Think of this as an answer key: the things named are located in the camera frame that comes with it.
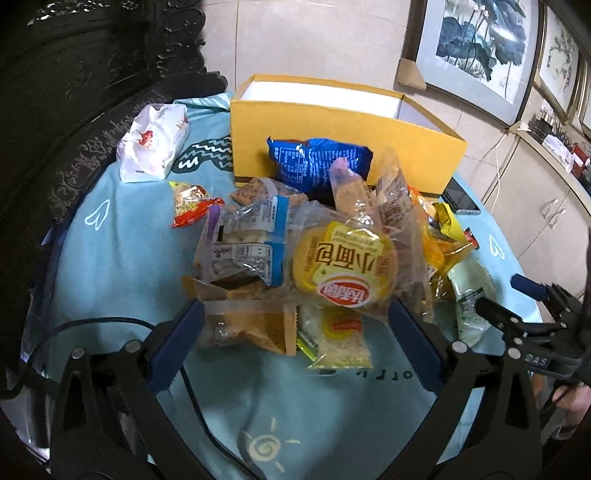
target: blue tablecloth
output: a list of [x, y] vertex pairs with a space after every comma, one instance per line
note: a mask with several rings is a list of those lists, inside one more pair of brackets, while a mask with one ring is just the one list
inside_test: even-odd
[[[228, 200], [229, 98], [184, 100], [190, 137], [169, 180], [198, 183]], [[464, 187], [462, 179], [457, 178]], [[521, 269], [492, 217], [460, 217], [481, 248], [474, 255], [495, 280], [499, 301], [526, 321], [541, 321], [535, 303], [513, 291]], [[68, 231], [50, 309], [51, 326], [88, 317], [172, 319], [186, 302], [180, 277], [190, 272], [200, 226], [171, 229], [167, 181], [122, 184], [111, 165], [79, 208]], [[52, 344], [47, 371], [59, 379], [69, 352], [109, 352], [148, 332], [125, 325], [70, 329]], [[204, 416], [221, 442], [269, 480], [374, 480], [405, 446], [434, 401], [422, 389], [391, 331], [368, 321], [374, 370], [323, 377], [304, 356], [288, 358], [249, 345], [194, 349], [186, 369]], [[489, 329], [477, 350], [502, 353]], [[443, 459], [455, 455], [482, 393], [475, 391]], [[243, 478], [206, 439], [180, 378], [159, 400], [183, 439], [217, 478]]]

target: cabinet handle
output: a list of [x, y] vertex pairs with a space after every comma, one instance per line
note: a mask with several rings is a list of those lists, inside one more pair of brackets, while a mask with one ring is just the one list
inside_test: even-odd
[[556, 205], [558, 203], [558, 199], [554, 199], [551, 202], [545, 204], [545, 208], [542, 210], [542, 218], [544, 220], [548, 219], [548, 215], [550, 214], [550, 210], [552, 209], [552, 205]]
[[560, 220], [560, 217], [562, 217], [565, 213], [566, 213], [566, 208], [563, 208], [556, 215], [554, 215], [554, 218], [552, 219], [552, 221], [549, 224], [549, 227], [550, 227], [551, 230], [554, 229], [554, 227], [558, 223], [558, 220]]

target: sun drawing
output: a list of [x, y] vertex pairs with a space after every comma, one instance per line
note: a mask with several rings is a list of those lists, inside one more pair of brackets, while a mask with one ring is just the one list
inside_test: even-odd
[[[242, 432], [249, 440], [248, 455], [256, 462], [270, 462], [275, 460], [279, 450], [281, 450], [280, 440], [273, 435], [277, 426], [277, 419], [271, 419], [271, 431], [265, 435], [260, 435], [254, 438], [248, 432]], [[284, 440], [284, 443], [299, 445], [300, 441], [295, 439]], [[285, 473], [285, 468], [278, 461], [275, 461], [275, 466], [281, 473]]]

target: white heart outline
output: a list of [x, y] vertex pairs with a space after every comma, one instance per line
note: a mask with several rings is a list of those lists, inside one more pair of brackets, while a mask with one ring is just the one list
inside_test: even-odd
[[503, 252], [503, 249], [501, 247], [499, 247], [499, 244], [496, 242], [496, 240], [492, 237], [492, 235], [489, 234], [489, 245], [491, 247], [491, 254], [493, 257], [500, 257], [501, 260], [505, 259], [505, 253]]
[[[100, 217], [100, 209], [103, 208], [104, 204], [107, 204], [107, 208], [105, 210], [105, 214], [103, 215], [103, 218], [100, 219], [99, 221], [99, 217]], [[87, 216], [84, 219], [84, 223], [88, 226], [95, 226], [95, 231], [98, 231], [99, 228], [102, 226], [103, 222], [106, 220], [107, 216], [109, 215], [109, 207], [111, 206], [111, 201], [109, 199], [106, 199], [103, 203], [101, 203], [99, 205], [99, 207], [92, 212], [89, 216]]]

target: tile wall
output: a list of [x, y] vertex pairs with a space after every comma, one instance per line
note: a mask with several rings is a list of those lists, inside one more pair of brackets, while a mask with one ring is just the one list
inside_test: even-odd
[[[205, 63], [232, 90], [254, 73], [283, 73], [404, 91], [468, 142], [458, 171], [482, 197], [496, 177], [504, 132], [449, 95], [394, 85], [410, 7], [411, 0], [204, 0]], [[525, 117], [541, 103], [534, 91]], [[513, 142], [509, 135], [499, 145], [501, 164]]]

